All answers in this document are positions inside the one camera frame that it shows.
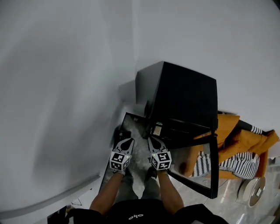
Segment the gray pants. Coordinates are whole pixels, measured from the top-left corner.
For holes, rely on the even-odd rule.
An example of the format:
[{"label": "gray pants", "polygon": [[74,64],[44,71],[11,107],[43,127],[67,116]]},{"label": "gray pants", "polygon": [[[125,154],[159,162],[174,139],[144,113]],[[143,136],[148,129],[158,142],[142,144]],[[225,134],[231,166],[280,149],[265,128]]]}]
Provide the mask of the gray pants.
[{"label": "gray pants", "polygon": [[[132,189],[133,177],[130,175],[124,176],[119,188],[118,195],[115,199],[115,203],[127,200],[138,199],[138,196]],[[145,182],[145,190],[141,199],[158,199],[161,200],[161,193],[158,183],[155,179],[150,177]]]}]

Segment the black and white striped fabric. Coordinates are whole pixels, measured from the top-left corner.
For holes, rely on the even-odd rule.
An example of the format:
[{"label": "black and white striped fabric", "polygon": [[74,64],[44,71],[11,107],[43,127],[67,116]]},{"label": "black and white striped fabric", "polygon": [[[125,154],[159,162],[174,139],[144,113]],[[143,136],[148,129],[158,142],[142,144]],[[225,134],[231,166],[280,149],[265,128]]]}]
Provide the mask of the black and white striped fabric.
[{"label": "black and white striped fabric", "polygon": [[261,135],[263,133],[263,130],[255,126],[252,126],[251,132]]},{"label": "black and white striped fabric", "polygon": [[[220,170],[231,171],[235,176],[242,179],[255,177],[259,167],[259,156],[253,153],[237,153],[231,158],[219,164]],[[191,177],[202,177],[209,174],[211,170],[211,159],[209,154],[199,152]]]},{"label": "black and white striped fabric", "polygon": [[242,179],[252,179],[259,167],[259,155],[253,157],[252,152],[237,153],[219,166],[220,170],[232,171],[232,174]]},{"label": "black and white striped fabric", "polygon": [[209,174],[211,170],[210,154],[204,154],[204,152],[198,152],[196,164],[194,166],[192,177],[201,177]]}]

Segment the tiled floor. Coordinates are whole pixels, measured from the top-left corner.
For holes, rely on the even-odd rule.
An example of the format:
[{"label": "tiled floor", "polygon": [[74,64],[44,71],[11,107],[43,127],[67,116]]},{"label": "tiled floor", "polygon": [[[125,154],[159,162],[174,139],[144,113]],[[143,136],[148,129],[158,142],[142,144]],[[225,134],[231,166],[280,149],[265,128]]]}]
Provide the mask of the tiled floor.
[{"label": "tiled floor", "polygon": [[[134,192],[141,197],[144,191],[143,179],[145,171],[150,167],[147,140],[141,137],[144,126],[141,119],[136,121],[133,116],[126,115],[123,127],[131,131],[132,137],[135,139],[133,158],[129,169],[134,177]],[[103,186],[111,176],[112,170],[108,168],[104,176]],[[215,199],[208,199],[173,178],[171,178],[171,181],[180,193],[185,206],[202,203],[214,214],[223,217],[230,224],[259,223],[266,215],[272,215],[280,204],[280,172],[272,171],[270,168],[266,172],[265,191],[260,201],[253,208],[237,202],[241,179],[220,179],[218,197]],[[209,179],[203,178],[203,184],[209,185]]]}]

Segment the white wall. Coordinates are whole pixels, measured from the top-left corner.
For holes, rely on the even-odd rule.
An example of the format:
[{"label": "white wall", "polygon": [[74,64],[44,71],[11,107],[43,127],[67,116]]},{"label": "white wall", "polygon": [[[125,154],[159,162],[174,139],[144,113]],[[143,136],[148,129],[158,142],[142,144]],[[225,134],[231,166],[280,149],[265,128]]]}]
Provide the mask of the white wall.
[{"label": "white wall", "polygon": [[272,0],[134,0],[137,69],[165,60],[217,80],[218,108],[280,134],[280,11]]},{"label": "white wall", "polygon": [[276,142],[275,145],[273,145],[269,149],[268,157],[269,158],[280,157],[280,141]]},{"label": "white wall", "polygon": [[132,32],[123,26],[132,13],[127,2],[116,10],[113,1],[0,3],[0,212],[47,200],[105,169],[118,87],[135,77],[125,64],[134,58],[132,37],[121,55],[113,48]]}]

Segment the black t-shirt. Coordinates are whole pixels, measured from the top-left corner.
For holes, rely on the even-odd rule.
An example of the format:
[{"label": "black t-shirt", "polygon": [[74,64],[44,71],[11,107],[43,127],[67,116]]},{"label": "black t-shirt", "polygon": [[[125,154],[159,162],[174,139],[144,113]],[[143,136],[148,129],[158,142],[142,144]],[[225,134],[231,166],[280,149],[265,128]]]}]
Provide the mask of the black t-shirt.
[{"label": "black t-shirt", "polygon": [[180,209],[171,215],[168,213],[162,202],[156,199],[136,199],[118,202],[112,206],[107,216],[102,216],[99,212],[87,209],[72,209],[66,217],[66,223],[73,217],[75,224],[89,223],[143,223],[155,221],[156,223],[180,221],[185,224],[227,224],[219,216],[213,215],[204,205],[192,205]]}]

